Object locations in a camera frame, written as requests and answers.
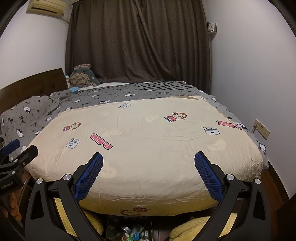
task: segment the wall outlet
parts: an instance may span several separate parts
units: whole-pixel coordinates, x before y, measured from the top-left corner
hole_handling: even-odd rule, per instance
[[[253,126],[256,126],[256,130],[258,130],[261,123],[256,119]]]
[[[258,131],[261,133],[261,135],[264,137],[265,140],[267,140],[270,131],[266,129],[266,127],[262,124],[259,125]]]

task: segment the brown wooden furniture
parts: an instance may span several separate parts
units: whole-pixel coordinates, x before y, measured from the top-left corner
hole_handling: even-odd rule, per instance
[[[271,215],[271,237],[273,240],[277,237],[279,232],[279,223],[276,211],[284,204],[278,192],[276,184],[268,170],[264,170],[261,175],[261,181],[264,186],[265,193],[269,201],[269,210]]]
[[[278,241],[295,240],[296,194],[277,211],[279,221]]]
[[[12,83],[0,90],[0,115],[32,96],[50,95],[67,89],[62,69],[49,70]]]

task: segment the white wall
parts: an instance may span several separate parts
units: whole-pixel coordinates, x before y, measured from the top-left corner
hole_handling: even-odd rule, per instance
[[[27,2],[0,37],[0,89],[28,76],[62,68],[68,27],[58,19],[26,13]]]
[[[269,161],[289,197],[296,193],[296,38],[268,0],[204,0],[212,40],[212,94],[249,130],[270,131]]]

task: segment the cartoon monkey print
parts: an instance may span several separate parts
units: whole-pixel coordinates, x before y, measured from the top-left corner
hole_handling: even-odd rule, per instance
[[[125,216],[139,216],[143,212],[148,212],[150,209],[143,207],[134,207],[133,210],[120,209],[121,214]]]
[[[70,125],[70,126],[66,126],[66,127],[64,127],[63,131],[67,131],[67,130],[75,130],[75,129],[77,129],[77,128],[80,127],[80,126],[81,126],[81,123],[80,123],[80,122],[75,122],[75,123],[73,123],[73,124]]]
[[[167,116],[165,119],[169,122],[173,122],[176,120],[186,120],[187,115],[181,112],[174,112],[172,116]]]

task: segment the wooden headboard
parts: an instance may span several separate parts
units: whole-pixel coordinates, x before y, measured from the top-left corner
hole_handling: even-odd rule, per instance
[[[54,69],[19,80],[0,90],[0,115],[32,96],[50,95],[67,89],[62,69]]]

